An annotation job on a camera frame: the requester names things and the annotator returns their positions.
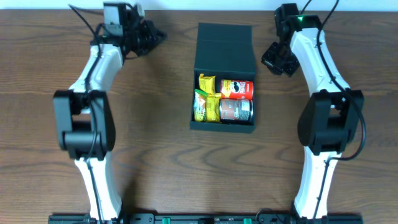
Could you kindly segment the dark green box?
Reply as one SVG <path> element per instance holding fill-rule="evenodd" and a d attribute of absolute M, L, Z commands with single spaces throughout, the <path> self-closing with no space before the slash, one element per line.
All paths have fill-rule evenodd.
<path fill-rule="evenodd" d="M 228 133 L 252 133 L 256 127 L 256 97 L 253 96 L 253 117 L 248 122 L 227 123 L 196 122 L 193 105 L 195 89 L 199 89 L 198 78 L 203 73 L 215 76 L 216 91 L 220 81 L 246 80 L 256 89 L 256 59 L 252 46 L 252 26 L 232 24 L 198 24 L 197 48 L 193 68 L 193 90 L 190 129 Z"/>

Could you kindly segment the red Pringles can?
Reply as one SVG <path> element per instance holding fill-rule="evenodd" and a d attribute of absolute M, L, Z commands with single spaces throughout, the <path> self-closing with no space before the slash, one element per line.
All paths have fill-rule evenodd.
<path fill-rule="evenodd" d="M 220 81 L 222 98 L 235 100 L 252 100 L 254 96 L 254 82 L 249 80 L 225 80 Z"/>

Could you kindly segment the silver-sided Pringles can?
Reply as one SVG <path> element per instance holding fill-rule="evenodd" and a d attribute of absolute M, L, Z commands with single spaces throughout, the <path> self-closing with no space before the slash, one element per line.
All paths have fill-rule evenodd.
<path fill-rule="evenodd" d="M 221 99 L 219 105 L 220 120 L 230 123 L 248 123 L 254 117 L 252 100 Z"/>

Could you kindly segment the orange snack packet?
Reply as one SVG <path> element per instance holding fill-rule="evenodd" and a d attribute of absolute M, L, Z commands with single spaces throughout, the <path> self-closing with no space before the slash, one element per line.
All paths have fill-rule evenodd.
<path fill-rule="evenodd" d="M 214 95 L 216 93 L 215 78 L 215 76 L 205 76 L 204 73 L 201 73 L 198 78 L 200 90 L 207 94 Z"/>

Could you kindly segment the green yellow snack packet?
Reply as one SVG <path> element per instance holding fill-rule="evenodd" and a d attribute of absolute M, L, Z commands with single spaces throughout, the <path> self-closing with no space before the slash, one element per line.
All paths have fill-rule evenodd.
<path fill-rule="evenodd" d="M 196 122 L 206 121 L 206 100 L 208 94 L 202 90 L 195 89 L 193 102 L 193 115 Z"/>

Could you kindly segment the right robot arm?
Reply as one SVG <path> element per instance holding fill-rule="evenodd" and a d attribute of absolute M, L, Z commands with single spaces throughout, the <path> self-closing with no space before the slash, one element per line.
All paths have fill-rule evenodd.
<path fill-rule="evenodd" d="M 362 223 L 361 215 L 329 214 L 327 199 L 337 163 L 353 160 L 363 150 L 363 93 L 352 90 L 336 68 L 325 42 L 325 21 L 295 3 L 278 7 L 274 19 L 279 41 L 261 62 L 275 75 L 292 76 L 301 68 L 310 94 L 297 125 L 305 153 L 300 188 L 290 213 L 279 221 Z"/>

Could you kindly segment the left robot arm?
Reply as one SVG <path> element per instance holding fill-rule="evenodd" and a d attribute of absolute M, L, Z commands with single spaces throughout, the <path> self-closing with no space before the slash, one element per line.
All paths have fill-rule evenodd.
<path fill-rule="evenodd" d="M 123 208 L 113 177 L 116 129 L 108 101 L 115 76 L 128 60 L 156 48 L 166 34 L 145 19 L 139 3 L 104 2 L 104 21 L 91 28 L 90 57 L 68 90 L 57 90 L 53 108 L 61 150 L 79 169 L 90 200 L 83 215 L 51 215 L 49 223 L 153 223 L 151 214 L 131 215 Z"/>

